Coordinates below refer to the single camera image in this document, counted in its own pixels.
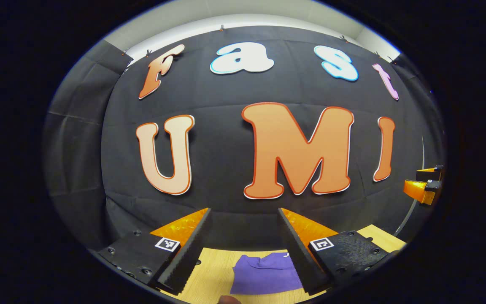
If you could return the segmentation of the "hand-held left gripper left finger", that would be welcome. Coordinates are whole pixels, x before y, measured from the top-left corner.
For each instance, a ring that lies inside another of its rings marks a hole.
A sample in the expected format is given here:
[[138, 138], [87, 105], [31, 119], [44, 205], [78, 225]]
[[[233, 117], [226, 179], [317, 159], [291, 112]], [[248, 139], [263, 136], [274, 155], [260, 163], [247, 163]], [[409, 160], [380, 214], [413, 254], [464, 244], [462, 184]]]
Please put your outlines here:
[[205, 208], [154, 231], [128, 233], [97, 254], [141, 284], [177, 296], [199, 260], [211, 222], [211, 209]]

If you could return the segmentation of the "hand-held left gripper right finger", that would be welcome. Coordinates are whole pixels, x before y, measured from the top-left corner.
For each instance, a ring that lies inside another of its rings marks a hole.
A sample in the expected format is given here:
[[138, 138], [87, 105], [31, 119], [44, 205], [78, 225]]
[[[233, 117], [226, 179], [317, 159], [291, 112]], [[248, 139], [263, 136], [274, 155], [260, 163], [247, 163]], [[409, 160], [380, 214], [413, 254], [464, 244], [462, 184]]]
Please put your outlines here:
[[284, 208], [278, 209], [278, 228], [310, 296], [360, 281], [399, 254], [357, 231], [336, 232]]

